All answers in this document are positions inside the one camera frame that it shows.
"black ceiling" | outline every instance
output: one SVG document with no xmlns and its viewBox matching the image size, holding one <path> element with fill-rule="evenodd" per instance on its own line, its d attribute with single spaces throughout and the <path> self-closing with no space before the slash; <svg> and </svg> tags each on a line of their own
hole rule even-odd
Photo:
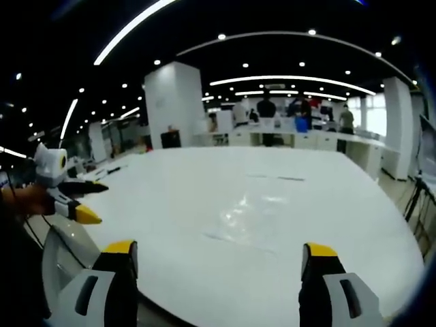
<svg viewBox="0 0 436 327">
<path fill-rule="evenodd" d="M 1 23 L 2 30 L 9 33 L 2 42 L 5 50 L 0 73 L 3 103 L 0 145 L 19 151 L 17 140 L 62 125 L 76 98 L 79 101 L 67 137 L 75 134 L 85 119 L 109 119 L 110 113 L 125 112 L 122 106 L 126 110 L 144 106 L 144 100 L 138 100 L 144 96 L 141 83 L 145 75 L 157 68 L 153 65 L 155 59 L 161 60 L 162 65 L 177 60 L 198 67 L 204 92 L 232 99 L 235 96 L 230 85 L 210 87 L 209 83 L 243 76 L 303 75 L 380 92 L 383 78 L 398 75 L 368 54 L 313 37 L 246 37 L 176 56 L 192 46 L 217 39 L 220 33 L 307 32 L 313 28 L 318 34 L 351 42 L 371 52 L 380 51 L 383 58 L 415 79 L 414 54 L 407 47 L 401 20 L 353 0 L 178 0 L 139 25 L 100 66 L 94 66 L 94 60 L 112 37 L 154 2 L 14 1 L 7 8 L 10 14 Z M 397 35 L 402 35 L 403 41 L 392 46 L 392 38 Z M 300 61 L 306 66 L 299 67 Z M 345 70 L 352 73 L 345 75 Z M 18 72 L 22 73 L 21 80 L 15 80 Z M 126 89 L 121 87 L 123 83 L 128 84 Z M 235 91 L 255 91 L 259 84 L 264 83 L 240 82 L 231 86 Z M 363 95 L 325 83 L 286 84 L 295 84 L 299 91 L 316 92 L 324 87 L 325 93 L 334 95 L 345 96 L 348 91 Z M 85 92 L 79 93 L 82 87 Z M 28 108 L 24 114 L 20 111 L 22 107 Z M 92 111 L 96 111 L 95 116 L 91 116 Z M 16 137 L 8 137 L 10 132 Z"/>
</svg>

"ceiling light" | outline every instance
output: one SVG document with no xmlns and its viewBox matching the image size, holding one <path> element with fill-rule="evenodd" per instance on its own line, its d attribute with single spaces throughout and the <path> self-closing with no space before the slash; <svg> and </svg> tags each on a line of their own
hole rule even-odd
<svg viewBox="0 0 436 327">
<path fill-rule="evenodd" d="M 247 91 L 247 92 L 236 92 L 235 95 L 255 95 L 255 94 L 264 94 L 263 91 Z"/>
<path fill-rule="evenodd" d="M 400 43 L 400 42 L 401 42 L 401 36 L 396 36 L 396 37 L 394 37 L 394 39 L 392 40 L 391 44 L 394 46 L 394 45 L 396 45 L 396 44 L 398 44 L 398 43 Z"/>
<path fill-rule="evenodd" d="M 24 158 L 24 159 L 27 158 L 26 155 L 23 155 L 21 153 L 15 152 L 13 150 L 9 150 L 7 148 L 3 148 L 2 146 L 0 146 L 0 152 L 4 152 L 4 153 L 7 153 L 8 155 L 14 155 L 16 157 L 20 157 L 20 158 Z"/>
<path fill-rule="evenodd" d="M 166 6 L 175 2 L 176 0 L 159 0 L 158 2 L 152 4 L 150 7 L 146 8 L 142 13 L 137 15 L 129 24 L 125 25 L 121 31 L 109 42 L 109 44 L 103 49 L 99 54 L 98 58 L 94 61 L 94 65 L 99 65 L 103 60 L 110 54 L 116 45 L 135 27 L 137 27 L 141 22 L 144 22 L 148 17 L 152 16 L 159 10 L 164 9 Z"/>
<path fill-rule="evenodd" d="M 139 111 L 139 107 L 136 107 L 135 109 L 132 109 L 132 110 L 126 112 L 125 114 L 122 114 L 122 115 L 121 115 L 121 118 L 127 117 L 127 116 L 129 116 L 130 114 L 133 114 L 134 112 L 137 112 L 137 111 Z"/>
<path fill-rule="evenodd" d="M 315 97 L 329 97 L 331 99 L 347 101 L 346 97 L 338 97 L 337 95 L 331 95 L 331 94 L 324 94 L 324 93 L 317 93 L 317 92 L 304 92 L 304 94 L 309 95 L 309 97 L 313 95 Z"/>
<path fill-rule="evenodd" d="M 63 126 L 62 126 L 61 140 L 63 140 L 63 137 L 65 136 L 65 132 L 67 131 L 69 119 L 71 118 L 71 115 L 73 114 L 74 108 L 77 105 L 77 101 L 78 101 L 77 99 L 74 99 L 72 101 L 71 105 L 69 106 L 67 116 L 66 116 L 65 121 L 63 122 Z"/>
<path fill-rule="evenodd" d="M 347 87 L 349 89 L 354 89 L 357 91 L 365 92 L 369 95 L 375 95 L 375 92 L 370 90 L 363 89 L 362 87 L 357 87 L 356 85 L 352 85 L 349 83 L 338 82 L 337 80 L 329 80 L 327 78 L 318 78 L 318 77 L 308 77 L 308 76 L 292 76 L 292 75 L 265 75 L 265 76 L 250 76 L 250 77 L 240 77 L 240 78 L 231 78 L 228 80 L 218 80 L 216 82 L 211 82 L 210 85 L 212 87 L 221 84 L 228 84 L 234 82 L 246 82 L 249 80 L 310 80 L 312 82 L 322 82 L 328 84 L 335 84 L 342 87 Z"/>
<path fill-rule="evenodd" d="M 270 91 L 271 94 L 298 94 L 298 91 L 286 91 L 286 90 L 280 90 L 280 91 Z"/>
</svg>

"white pillar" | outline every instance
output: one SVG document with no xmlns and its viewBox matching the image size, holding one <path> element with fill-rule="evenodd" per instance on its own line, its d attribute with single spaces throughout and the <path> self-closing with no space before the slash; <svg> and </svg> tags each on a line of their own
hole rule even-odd
<svg viewBox="0 0 436 327">
<path fill-rule="evenodd" d="M 178 129 L 182 147 L 195 145 L 195 126 L 204 118 L 200 70 L 169 63 L 145 76 L 144 89 L 151 143 L 162 149 L 161 134 Z"/>
<path fill-rule="evenodd" d="M 360 128 L 364 131 L 368 130 L 368 107 L 367 97 L 360 98 Z"/>
<path fill-rule="evenodd" d="M 88 135 L 91 144 L 91 155 L 94 161 L 99 163 L 106 160 L 107 156 L 102 133 L 102 124 L 100 122 L 90 124 Z"/>
<path fill-rule="evenodd" d="M 388 128 L 383 168 L 395 179 L 406 180 L 413 147 L 413 116 L 409 87 L 396 77 L 384 80 Z"/>
<path fill-rule="evenodd" d="M 417 169 L 418 169 L 416 155 L 418 153 L 418 146 L 419 146 L 420 137 L 421 137 L 420 115 L 424 114 L 424 98 L 423 98 L 423 96 L 420 94 L 412 95 L 411 106 L 412 106 L 412 110 L 413 110 L 412 115 L 414 118 L 414 130 L 413 130 L 414 141 L 412 144 L 409 175 L 411 177 L 415 177 L 415 175 L 417 173 Z"/>
</svg>

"round table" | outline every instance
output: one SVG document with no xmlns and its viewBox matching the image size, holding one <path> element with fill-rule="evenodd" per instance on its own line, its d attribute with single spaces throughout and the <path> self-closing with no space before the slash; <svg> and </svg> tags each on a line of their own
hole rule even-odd
<svg viewBox="0 0 436 327">
<path fill-rule="evenodd" d="M 306 242 L 332 247 L 384 316 L 423 273 L 394 203 L 340 153 L 168 149 L 117 166 L 101 180 L 109 191 L 83 199 L 103 219 L 87 232 L 100 249 L 138 241 L 139 290 L 196 326 L 298 326 Z"/>
</svg>

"desk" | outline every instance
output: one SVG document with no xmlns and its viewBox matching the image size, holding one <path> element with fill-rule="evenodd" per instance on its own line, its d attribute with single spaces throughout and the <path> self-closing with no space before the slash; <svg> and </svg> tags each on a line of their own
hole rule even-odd
<svg viewBox="0 0 436 327">
<path fill-rule="evenodd" d="M 267 133 L 281 134 L 285 145 L 295 149 L 336 151 L 338 140 L 344 140 L 347 142 L 347 156 L 374 180 L 378 178 L 384 151 L 389 150 L 390 153 L 394 151 L 389 149 L 383 142 L 361 136 L 319 130 L 298 133 L 295 129 L 289 127 L 265 129 L 260 126 L 246 125 L 223 134 L 228 134 L 230 146 L 259 146 L 261 145 L 260 134 Z M 204 140 L 217 135 L 217 132 L 197 135 L 203 139 L 200 142 L 202 145 L 211 145 L 211 143 Z"/>
<path fill-rule="evenodd" d="M 384 316 L 406 303 L 422 275 L 394 203 L 340 153 L 186 148 L 123 164 L 102 179 L 109 191 L 82 199 L 103 219 L 85 228 L 100 249 L 136 239 L 139 290 L 196 326 L 298 326 L 309 241 L 333 247 L 378 295 Z M 242 242 L 206 235 L 225 218 Z"/>
</svg>

